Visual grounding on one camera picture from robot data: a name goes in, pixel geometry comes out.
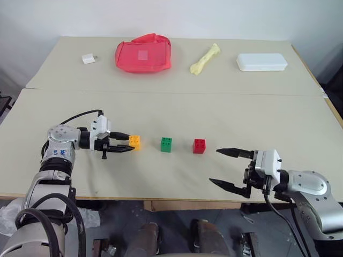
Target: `yellow lego brick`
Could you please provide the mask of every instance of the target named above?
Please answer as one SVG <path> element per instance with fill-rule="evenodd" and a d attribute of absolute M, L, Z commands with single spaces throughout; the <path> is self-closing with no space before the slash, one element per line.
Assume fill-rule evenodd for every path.
<path fill-rule="evenodd" d="M 129 146 L 134 147 L 134 151 L 140 150 L 140 137 L 138 135 L 129 136 Z"/>

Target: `dog chew bone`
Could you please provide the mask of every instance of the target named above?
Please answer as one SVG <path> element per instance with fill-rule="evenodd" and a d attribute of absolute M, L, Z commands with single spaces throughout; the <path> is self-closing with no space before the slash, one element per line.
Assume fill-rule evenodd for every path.
<path fill-rule="evenodd" d="M 195 75 L 198 75 L 203 70 L 205 64 L 212 59 L 213 56 L 220 53 L 220 48 L 214 43 L 209 51 L 197 62 L 190 66 L 189 71 Z"/>

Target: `red pouch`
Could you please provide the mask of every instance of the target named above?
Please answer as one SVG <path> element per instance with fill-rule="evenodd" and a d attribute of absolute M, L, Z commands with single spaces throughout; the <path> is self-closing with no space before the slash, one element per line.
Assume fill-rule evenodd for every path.
<path fill-rule="evenodd" d="M 169 69 L 172 47 L 165 36 L 147 34 L 117 46 L 114 60 L 128 72 L 156 72 Z"/>

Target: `wire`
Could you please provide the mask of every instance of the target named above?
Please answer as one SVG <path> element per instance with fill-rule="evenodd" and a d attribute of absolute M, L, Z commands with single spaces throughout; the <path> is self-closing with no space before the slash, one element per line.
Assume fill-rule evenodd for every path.
<path fill-rule="evenodd" d="M 47 234 L 47 237 L 48 237 L 50 256 L 59 257 L 58 239 L 56 236 L 56 232 L 53 228 L 53 225 L 50 223 L 49 218 L 40 210 L 36 210 L 34 208 L 24 209 L 20 213 L 18 213 L 18 215 L 16 217 L 17 229 L 22 227 L 20 219 L 24 215 L 32 215 L 38 221 L 41 222 L 41 224 L 43 225 L 43 228 Z"/>
<path fill-rule="evenodd" d="M 300 235 L 300 237 L 301 237 L 302 243 L 303 243 L 303 245 L 305 246 L 305 250 L 306 250 L 306 252 L 307 252 L 307 256 L 308 256 L 308 257 L 311 257 L 310 249 L 309 249 L 309 247 L 308 247 L 308 245 L 307 245 L 307 243 L 306 243 L 305 237 L 304 237 L 304 235 L 303 235 L 303 233 L 302 233 L 302 231 L 301 231 L 301 229 L 300 229 L 299 223 L 298 223 L 298 221 L 297 221 L 297 219 L 296 219 L 295 211 L 294 211 L 294 206 L 293 206 L 292 200 L 289 201 L 289 205 L 290 205 L 289 207 L 290 207 L 290 212 L 292 213 L 293 221 L 294 221 L 295 226 L 296 226 L 296 229 L 297 229 L 297 231 L 298 231 L 298 233 L 299 233 L 299 235 Z"/>
<path fill-rule="evenodd" d="M 289 228 L 290 228 L 290 230 L 291 230 L 291 232 L 292 232 L 292 234 L 293 234 L 293 237 L 294 237 L 296 243 L 298 244 L 298 247 L 299 247 L 299 249 L 300 249 L 302 255 L 303 255 L 304 257 L 307 257 L 307 256 L 305 255 L 304 249 L 302 248 L 302 246 L 301 246 L 301 244 L 300 244 L 300 242 L 299 242 L 299 239 L 298 239 L 298 237 L 297 237 L 297 235 L 296 235 L 296 233 L 295 233 L 295 231 L 294 231 L 294 229 L 293 229 L 293 226 L 292 226 L 292 224 L 290 223 L 290 221 L 288 220 L 288 218 L 286 218 L 283 214 L 279 213 L 279 212 L 275 209 L 275 207 L 270 203 L 269 198 L 268 198 L 268 195 L 266 195 L 266 194 L 264 195 L 264 200 L 266 201 L 266 204 L 268 205 L 268 207 L 269 207 L 273 212 L 275 212 L 280 218 L 282 218 L 284 221 L 286 221 L 287 225 L 289 226 Z"/>
<path fill-rule="evenodd" d="M 95 110 L 91 110 L 91 111 L 85 111 L 85 112 L 77 114 L 77 115 L 75 115 L 73 117 L 70 117 L 69 119 L 66 119 L 65 121 L 61 122 L 60 125 L 66 124 L 67 122 L 69 122 L 69 121 L 71 121 L 73 119 L 76 119 L 76 118 L 81 117 L 81 116 L 86 115 L 86 114 L 92 114 L 94 112 L 97 112 L 98 116 L 103 115 L 103 111 L 100 110 L 100 109 L 95 109 Z M 49 146 L 49 141 L 47 140 L 44 143 L 44 145 L 42 146 L 42 149 L 41 149 L 41 156 L 42 156 L 42 158 L 44 157 L 45 151 L 48 149 L 48 146 Z"/>
<path fill-rule="evenodd" d="M 41 199 L 39 199 L 37 202 L 35 202 L 34 205 L 32 205 L 32 208 L 38 207 L 41 203 L 51 198 L 60 199 L 71 210 L 73 216 L 75 217 L 77 230 L 78 230 L 78 239 L 79 239 L 79 255 L 78 256 L 85 257 L 86 256 L 86 232 L 85 232 L 84 221 L 82 219 L 81 213 L 79 209 L 77 208 L 76 204 L 70 198 L 59 193 L 47 194 L 43 196 Z"/>

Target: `white plastic container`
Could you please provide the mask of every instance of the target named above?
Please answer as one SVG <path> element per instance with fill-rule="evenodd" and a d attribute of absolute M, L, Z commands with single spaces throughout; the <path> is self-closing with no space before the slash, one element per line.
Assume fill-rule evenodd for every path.
<path fill-rule="evenodd" d="M 241 71 L 283 71 L 287 62 L 282 54 L 239 54 L 237 64 Z"/>

